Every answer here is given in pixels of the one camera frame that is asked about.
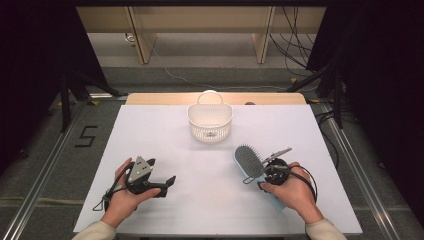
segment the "sleeve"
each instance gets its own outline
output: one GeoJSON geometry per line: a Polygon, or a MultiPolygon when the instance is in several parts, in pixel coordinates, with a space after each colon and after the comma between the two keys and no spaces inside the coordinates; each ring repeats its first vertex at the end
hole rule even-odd
{"type": "Polygon", "coordinates": [[[345,240],[346,237],[328,219],[306,224],[306,233],[312,240],[345,240]]]}
{"type": "Polygon", "coordinates": [[[102,221],[98,221],[90,224],[88,227],[78,233],[72,240],[111,240],[115,237],[115,235],[115,228],[102,221]]]}

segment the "metal rail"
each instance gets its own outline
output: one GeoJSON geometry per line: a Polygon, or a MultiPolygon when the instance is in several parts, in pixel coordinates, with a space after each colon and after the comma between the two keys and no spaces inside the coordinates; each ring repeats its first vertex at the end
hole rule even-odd
{"type": "Polygon", "coordinates": [[[15,217],[11,221],[6,234],[3,237],[3,240],[15,240],[19,239],[22,231],[25,228],[31,214],[35,208],[35,205],[43,192],[51,174],[53,173],[55,166],[66,146],[67,140],[72,133],[73,126],[75,125],[78,116],[80,115],[82,109],[85,107],[85,102],[78,102],[75,106],[75,113],[72,117],[72,121],[69,124],[65,132],[60,133],[58,140],[56,141],[53,150],[50,152],[49,157],[47,158],[46,163],[41,169],[37,179],[31,187],[31,190],[25,197],[24,202],[22,203],[20,209],[16,213],[15,217]]]}
{"type": "MultiPolygon", "coordinates": [[[[322,109],[325,112],[328,112],[331,110],[331,107],[329,104],[323,104],[322,109]]],[[[340,148],[342,149],[343,154],[346,157],[346,160],[352,170],[352,173],[355,176],[362,193],[364,194],[365,200],[367,201],[370,210],[372,211],[374,218],[380,227],[384,239],[401,239],[398,231],[396,230],[396,227],[394,226],[392,218],[390,217],[388,211],[384,207],[382,201],[378,197],[377,192],[368,179],[343,129],[339,129],[333,119],[329,119],[329,122],[330,127],[336,136],[337,142],[339,143],[340,148]]]]}

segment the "hairbrush bristles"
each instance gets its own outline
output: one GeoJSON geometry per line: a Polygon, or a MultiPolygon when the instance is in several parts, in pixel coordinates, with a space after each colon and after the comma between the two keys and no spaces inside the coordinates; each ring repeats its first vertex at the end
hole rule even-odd
{"type": "Polygon", "coordinates": [[[258,153],[249,145],[239,146],[235,152],[234,157],[242,170],[250,178],[258,178],[264,173],[264,166],[258,153]]]}

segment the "white table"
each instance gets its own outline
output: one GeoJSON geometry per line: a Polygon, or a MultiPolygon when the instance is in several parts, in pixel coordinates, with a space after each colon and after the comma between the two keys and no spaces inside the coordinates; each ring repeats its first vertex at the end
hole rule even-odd
{"type": "Polygon", "coordinates": [[[290,146],[283,159],[298,161],[318,185],[318,206],[345,234],[362,230],[308,105],[233,106],[230,136],[207,145],[195,140],[188,105],[122,106],[74,231],[101,218],[92,208],[128,157],[156,158],[151,182],[176,175],[166,198],[151,199],[117,229],[134,236],[271,237],[304,234],[298,214],[255,183],[245,185],[233,161],[240,144],[262,157],[290,146]]]}

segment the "white plastic basket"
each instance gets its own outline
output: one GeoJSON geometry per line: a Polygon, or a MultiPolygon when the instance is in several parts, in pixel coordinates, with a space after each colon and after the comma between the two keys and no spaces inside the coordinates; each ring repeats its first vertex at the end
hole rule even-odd
{"type": "Polygon", "coordinates": [[[204,143],[217,143],[228,137],[231,130],[233,108],[224,103],[222,96],[216,91],[207,90],[199,95],[197,104],[188,108],[188,120],[194,138],[204,143]],[[206,94],[215,94],[220,103],[201,103],[206,94]]]}

